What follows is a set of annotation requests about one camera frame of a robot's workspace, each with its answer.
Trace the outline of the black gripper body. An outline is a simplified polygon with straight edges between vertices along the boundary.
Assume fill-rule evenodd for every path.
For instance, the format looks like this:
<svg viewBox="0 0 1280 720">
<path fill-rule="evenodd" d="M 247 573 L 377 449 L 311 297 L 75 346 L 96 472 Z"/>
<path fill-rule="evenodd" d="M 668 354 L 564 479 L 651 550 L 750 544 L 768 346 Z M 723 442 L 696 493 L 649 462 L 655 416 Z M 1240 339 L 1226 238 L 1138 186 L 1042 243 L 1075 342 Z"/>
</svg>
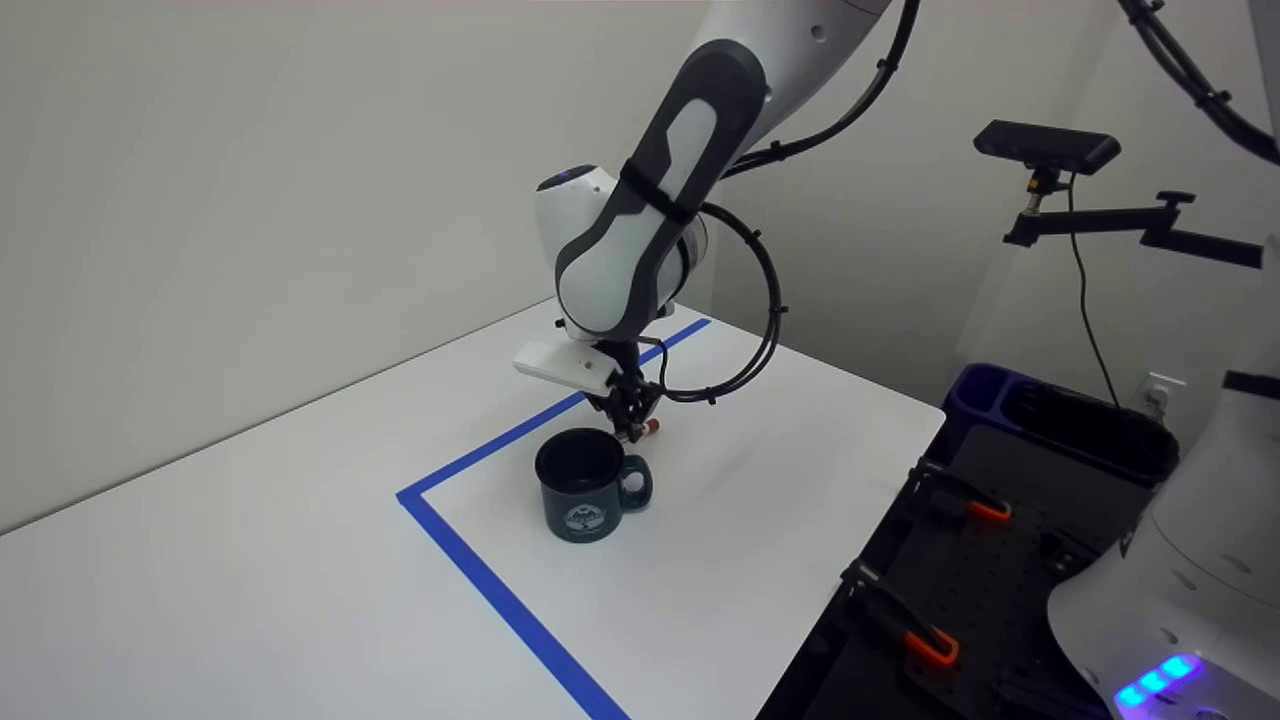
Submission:
<svg viewBox="0 0 1280 720">
<path fill-rule="evenodd" d="M 649 416 L 655 407 L 655 386 L 645 380 L 636 346 L 605 346 L 608 380 L 605 390 L 592 396 L 596 410 L 615 416 Z"/>
</svg>

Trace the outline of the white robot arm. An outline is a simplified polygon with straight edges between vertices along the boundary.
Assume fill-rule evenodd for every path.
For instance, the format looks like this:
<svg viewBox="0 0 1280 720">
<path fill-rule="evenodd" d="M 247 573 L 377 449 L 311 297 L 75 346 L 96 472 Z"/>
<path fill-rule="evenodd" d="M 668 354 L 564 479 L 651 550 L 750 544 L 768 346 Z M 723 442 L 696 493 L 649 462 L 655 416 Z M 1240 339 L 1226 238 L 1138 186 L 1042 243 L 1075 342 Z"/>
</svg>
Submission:
<svg viewBox="0 0 1280 720">
<path fill-rule="evenodd" d="M 901 18 L 872 85 L 830 128 L 768 138 L 867 38 L 887 5 Z M 711 186 L 794 161 L 855 123 L 898 75 L 920 0 L 718 0 L 630 161 L 564 169 L 537 182 L 541 238 L 570 339 L 537 372 L 579 386 L 619 436 L 636 441 L 660 398 L 718 404 L 746 386 L 780 336 L 780 281 L 760 238 Z M 703 215 L 728 222 L 763 263 L 768 332 L 752 359 L 703 386 L 668 386 L 641 372 L 645 328 L 703 260 Z"/>
</svg>

